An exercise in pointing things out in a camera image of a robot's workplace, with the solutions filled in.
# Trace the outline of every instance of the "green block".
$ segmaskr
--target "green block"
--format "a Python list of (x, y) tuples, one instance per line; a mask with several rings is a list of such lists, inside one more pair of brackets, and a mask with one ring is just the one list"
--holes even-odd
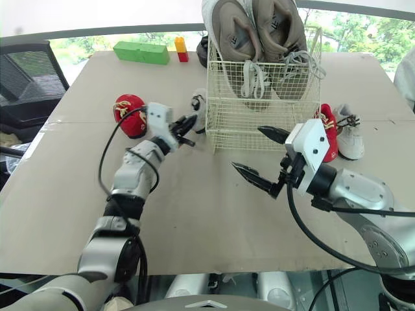
[(165, 45), (120, 41), (113, 49), (120, 60), (158, 63), (161, 65), (166, 65), (170, 60), (169, 52), (167, 52)]

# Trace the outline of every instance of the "table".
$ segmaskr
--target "table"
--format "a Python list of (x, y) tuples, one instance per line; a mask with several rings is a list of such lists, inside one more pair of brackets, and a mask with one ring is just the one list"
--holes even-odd
[[(195, 53), (189, 55), (189, 63), (178, 63), (173, 53), (167, 66), (122, 62), (113, 52), (91, 58), (0, 192), (1, 272), (76, 271), (105, 206), (97, 169), (115, 125), (114, 100), (135, 93), (147, 102), (172, 106), (175, 117), (187, 113), (191, 93), (206, 83), (206, 70)], [(336, 159), (333, 165), (382, 178), (403, 205), (413, 208), (410, 177), (415, 167), (409, 164), (415, 152), (415, 116), (373, 57), (336, 53), (322, 59), (327, 70), (322, 101), (334, 106), (349, 102), (364, 120), (365, 157)], [(167, 156), (160, 185), (141, 218), (150, 274), (347, 267), (300, 231), (285, 193), (273, 200), (230, 165), (245, 163), (275, 179), (283, 153), (212, 154), (205, 136), (191, 133), (189, 138), (196, 146)], [(104, 162), (108, 186), (125, 147), (137, 142), (122, 132), (115, 136)], [(360, 236), (336, 214), (313, 209), (309, 196), (295, 199), (306, 224), (324, 242), (373, 263)]]

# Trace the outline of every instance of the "green foliage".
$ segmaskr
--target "green foliage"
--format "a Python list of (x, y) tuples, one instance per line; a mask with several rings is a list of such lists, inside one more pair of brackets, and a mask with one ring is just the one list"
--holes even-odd
[(51, 47), (61, 64), (76, 65), (88, 59), (96, 51), (110, 51), (119, 41), (141, 42), (166, 45), (169, 51), (175, 51), (174, 39), (183, 36), (185, 41), (198, 40), (204, 32), (154, 32), (142, 34), (112, 34), (107, 36), (76, 37), (51, 40)]
[(322, 46), (322, 52), (335, 52), (336, 49), (331, 46), (330, 42), (324, 42)]
[[(369, 52), (387, 70), (395, 71), (402, 57), (415, 45), (415, 22), (323, 10), (299, 9), (307, 26), (322, 26), (324, 52)], [(174, 51), (174, 39), (200, 39), (203, 32), (157, 32), (77, 37), (51, 40), (60, 63), (77, 64), (95, 51), (111, 50), (118, 41), (166, 45)]]
[(413, 21), (309, 9), (300, 15), (307, 25), (323, 24), (323, 51), (372, 53), (387, 71), (415, 46)]

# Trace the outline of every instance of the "sneaker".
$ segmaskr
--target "sneaker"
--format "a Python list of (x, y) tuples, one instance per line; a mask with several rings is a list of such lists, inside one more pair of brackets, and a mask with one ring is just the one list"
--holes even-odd
[(327, 140), (329, 141), (329, 150), (324, 156), (323, 162), (327, 163), (334, 160), (338, 154), (336, 118), (332, 114), (328, 104), (322, 104), (320, 113), (317, 111), (314, 118), (320, 118), (323, 121), (324, 129), (326, 130)]
[(191, 99), (192, 115), (197, 115), (197, 120), (192, 129), (201, 134), (205, 132), (206, 89), (195, 89)]
[(363, 137), (360, 131), (361, 118), (351, 113), (347, 104), (333, 111), (337, 120), (337, 144), (341, 157), (358, 160), (364, 155)]
[[(270, 99), (268, 74), (257, 62), (263, 61), (261, 42), (250, 18), (238, 0), (203, 0), (202, 15), (228, 82), (238, 98)], [(263, 109), (267, 102), (246, 102), (251, 109)]]
[[(132, 94), (121, 95), (115, 101), (113, 113), (116, 122), (119, 122), (128, 112), (143, 107), (145, 103), (141, 98)], [(137, 111), (127, 117), (121, 124), (121, 129), (131, 139), (140, 138), (147, 132), (147, 119), (145, 112)]]
[(307, 52), (304, 25), (293, 0), (243, 0), (261, 40), (265, 61), (284, 63), (272, 67), (270, 83), (283, 100), (300, 100), (309, 71), (320, 70)]

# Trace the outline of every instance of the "white wire basket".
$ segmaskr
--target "white wire basket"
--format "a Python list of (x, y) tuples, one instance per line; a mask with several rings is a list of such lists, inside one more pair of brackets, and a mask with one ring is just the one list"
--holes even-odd
[[(322, 31), (305, 29), (309, 54), (320, 65)], [(244, 62), (222, 62), (209, 43), (207, 63), (206, 134), (213, 149), (282, 150), (258, 126), (291, 131), (314, 116), (320, 107), (320, 78), (309, 66), (295, 63), (257, 63), (266, 73), (258, 88), (244, 97)]]

